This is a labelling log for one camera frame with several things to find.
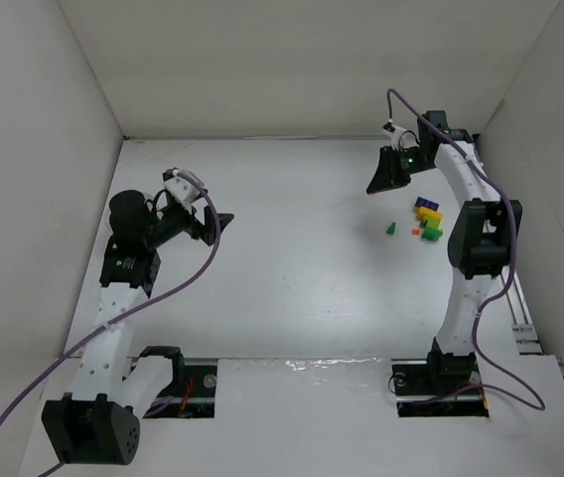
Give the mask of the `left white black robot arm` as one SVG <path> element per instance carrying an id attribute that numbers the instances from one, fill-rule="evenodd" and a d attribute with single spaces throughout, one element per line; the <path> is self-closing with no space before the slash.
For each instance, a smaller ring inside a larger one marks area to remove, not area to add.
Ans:
<path id="1" fill-rule="evenodd" d="M 233 221 L 210 207 L 198 220 L 194 201 L 173 190 L 158 194 L 163 208 L 136 190 L 109 202 L 111 235 L 99 276 L 97 336 L 84 348 L 60 399 L 46 401 L 42 423 L 63 464 L 127 465 L 138 449 L 141 419 L 192 385 L 178 347 L 148 346 L 127 364 L 134 324 L 129 314 L 151 299 L 161 265 L 159 246 L 185 233 L 209 246 Z"/>

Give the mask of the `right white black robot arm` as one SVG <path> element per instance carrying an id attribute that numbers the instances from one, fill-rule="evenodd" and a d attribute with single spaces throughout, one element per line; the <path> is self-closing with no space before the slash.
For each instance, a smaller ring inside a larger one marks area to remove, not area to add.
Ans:
<path id="1" fill-rule="evenodd" d="M 478 327 L 486 306 L 503 296 L 492 292 L 495 281 L 515 267 L 522 206 L 492 184 L 476 157 L 473 138 L 464 129 L 448 128 L 444 112 L 428 111 L 417 125 L 416 131 L 393 121 L 384 125 L 390 142 L 379 151 L 366 191 L 372 195 L 403 188 L 414 174 L 438 169 L 461 207 L 447 242 L 453 275 L 441 328 L 424 363 L 392 367 L 399 396 L 439 398 L 475 389 L 470 379 L 484 357 Z"/>

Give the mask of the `purple lego brick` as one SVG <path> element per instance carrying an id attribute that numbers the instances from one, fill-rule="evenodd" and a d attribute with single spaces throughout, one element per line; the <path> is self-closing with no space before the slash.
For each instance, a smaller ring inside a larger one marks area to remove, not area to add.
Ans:
<path id="1" fill-rule="evenodd" d="M 437 211 L 439 209 L 439 204 L 422 197 L 418 197 L 415 202 L 415 208 L 427 208 L 433 211 Z"/>

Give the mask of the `yellow lego brick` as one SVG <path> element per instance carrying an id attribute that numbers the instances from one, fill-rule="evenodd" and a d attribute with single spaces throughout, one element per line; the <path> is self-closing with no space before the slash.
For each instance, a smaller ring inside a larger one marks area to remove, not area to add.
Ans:
<path id="1" fill-rule="evenodd" d="M 418 220 L 422 220 L 425 216 L 434 216 L 436 212 L 434 210 L 421 207 L 416 211 L 416 216 Z"/>

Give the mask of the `lime green lego brick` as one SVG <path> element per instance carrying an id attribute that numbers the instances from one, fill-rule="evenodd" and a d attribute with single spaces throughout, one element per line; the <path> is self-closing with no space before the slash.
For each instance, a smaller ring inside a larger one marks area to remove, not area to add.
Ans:
<path id="1" fill-rule="evenodd" d="M 422 228 L 432 228 L 439 230 L 443 219 L 442 214 L 423 214 L 418 217 Z"/>

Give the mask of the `dark green lego brick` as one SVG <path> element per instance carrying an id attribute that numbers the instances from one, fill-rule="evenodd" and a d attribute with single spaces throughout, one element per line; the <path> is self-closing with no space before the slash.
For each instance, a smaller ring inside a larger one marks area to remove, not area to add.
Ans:
<path id="1" fill-rule="evenodd" d="M 421 233 L 421 238 L 427 241 L 436 242 L 442 237 L 442 235 L 442 230 L 426 227 Z"/>

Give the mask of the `right aluminium rail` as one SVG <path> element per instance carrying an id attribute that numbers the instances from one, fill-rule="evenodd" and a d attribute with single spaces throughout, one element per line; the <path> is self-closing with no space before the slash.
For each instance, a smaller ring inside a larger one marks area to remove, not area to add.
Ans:
<path id="1" fill-rule="evenodd" d="M 463 166 L 472 181 L 466 185 L 467 197 L 456 222 L 463 233 L 457 270 L 475 293 L 470 327 L 479 326 L 485 312 L 501 302 L 518 353 L 540 355 L 535 324 L 516 273 L 522 206 L 488 176 L 476 145 L 467 145 L 465 150 Z"/>

